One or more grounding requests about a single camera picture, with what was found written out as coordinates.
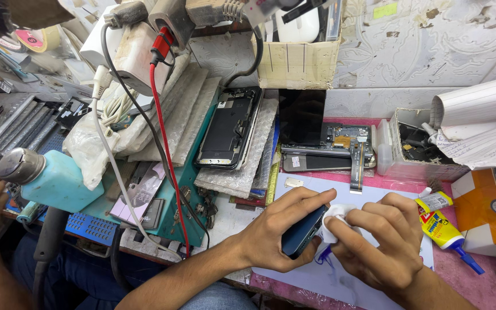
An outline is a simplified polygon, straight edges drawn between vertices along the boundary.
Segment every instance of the pink mat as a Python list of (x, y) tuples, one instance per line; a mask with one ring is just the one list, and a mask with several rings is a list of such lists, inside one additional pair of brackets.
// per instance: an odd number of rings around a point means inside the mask
[[(327, 123), (349, 123), (353, 125), (374, 124), (377, 126), (380, 119), (325, 117), (324, 121)], [(297, 174), (345, 183), (349, 183), (350, 181), (349, 175), (328, 172), (303, 172)], [(408, 191), (411, 193), (420, 193), (426, 187), (425, 183), (389, 180), (379, 174), (375, 174), (372, 178), (365, 177), (363, 179), (363, 185)], [(443, 188), (445, 194), (452, 196), (450, 183), (444, 182)], [(443, 208), (441, 209), (441, 212), (451, 223), (455, 225), (455, 227), (458, 227), (454, 208), (454, 206)], [(433, 251), (434, 269), (436, 273), (445, 282), (447, 282), (447, 284), (449, 284), (455, 289), (455, 291), (464, 296), (479, 309), (496, 309), (496, 257), (471, 253), (476, 262), (483, 268), (483, 270), (486, 271), (486, 273), (478, 275), (468, 265), (462, 262), (458, 254), (454, 251), (441, 250), (435, 244), (433, 245)], [(250, 285), (316, 309), (360, 309), (359, 307), (355, 307), (299, 287), (288, 285), (271, 278), (266, 278), (255, 273), (252, 273)]]

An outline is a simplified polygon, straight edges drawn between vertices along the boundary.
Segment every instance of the white cloth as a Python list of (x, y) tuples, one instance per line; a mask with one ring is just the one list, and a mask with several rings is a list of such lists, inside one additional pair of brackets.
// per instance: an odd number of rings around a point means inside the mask
[(345, 220), (346, 215), (348, 214), (349, 211), (356, 209), (357, 206), (352, 205), (352, 204), (338, 204), (338, 205), (332, 205), (330, 208), (328, 208), (328, 211), (325, 212), (325, 215), (322, 217), (322, 241), (325, 243), (336, 243), (338, 242), (338, 238), (336, 238), (330, 230), (328, 230), (325, 226), (325, 219), (328, 216), (334, 216), (335, 218), (339, 219), (340, 221), (346, 223), (351, 229), (356, 231), (359, 235), (361, 235), (361, 230), (359, 227), (351, 226), (348, 224)]

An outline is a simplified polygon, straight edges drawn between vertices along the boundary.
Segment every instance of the jeans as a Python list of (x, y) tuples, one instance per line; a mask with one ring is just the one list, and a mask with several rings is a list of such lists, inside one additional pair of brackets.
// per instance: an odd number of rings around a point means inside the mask
[[(11, 265), (14, 277), (30, 292), (34, 283), (36, 261), (33, 255), (37, 243), (38, 237), (27, 233), (20, 241)], [(134, 287), (138, 287), (165, 268), (164, 265), (120, 253), (120, 269)], [(90, 257), (70, 246), (63, 245), (59, 256), (51, 262), (45, 279), (45, 308), (47, 310), (69, 309), (69, 283), (89, 294), (76, 310), (114, 309), (126, 296), (126, 292), (114, 279), (110, 259)], [(254, 310), (257, 308), (243, 290), (222, 282), (215, 282), (196, 294), (181, 309)]]

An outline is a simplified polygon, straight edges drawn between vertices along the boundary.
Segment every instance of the orange box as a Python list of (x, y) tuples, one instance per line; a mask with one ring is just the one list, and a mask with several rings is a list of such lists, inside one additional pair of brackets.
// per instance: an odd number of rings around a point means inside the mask
[(467, 252), (496, 257), (496, 177), (492, 169), (474, 170), (451, 184), (458, 230)]

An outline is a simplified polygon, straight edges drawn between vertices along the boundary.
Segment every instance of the blue smartphone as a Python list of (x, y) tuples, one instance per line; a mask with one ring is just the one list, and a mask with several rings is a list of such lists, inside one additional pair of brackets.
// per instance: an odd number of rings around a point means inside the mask
[(296, 259), (301, 255), (317, 230), (321, 228), (322, 217), (327, 210), (327, 206), (320, 206), (284, 232), (281, 241), (282, 250), (288, 257)]

